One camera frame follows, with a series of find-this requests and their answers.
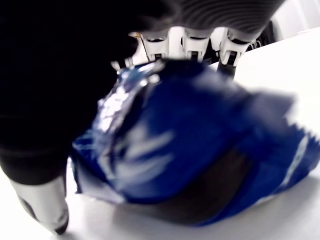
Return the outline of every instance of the black fabric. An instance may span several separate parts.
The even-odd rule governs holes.
[[[159,0],[0,2],[0,164],[9,178],[39,184],[61,173],[116,81],[110,61],[136,51],[128,33],[166,12]]]

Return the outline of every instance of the blue wrapper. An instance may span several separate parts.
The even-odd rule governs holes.
[[[226,206],[197,224],[233,216],[316,167],[319,142],[284,118],[292,103],[247,92],[202,63],[124,69],[99,101],[92,127],[73,143],[79,192],[113,203],[166,201],[232,148],[250,170]]]

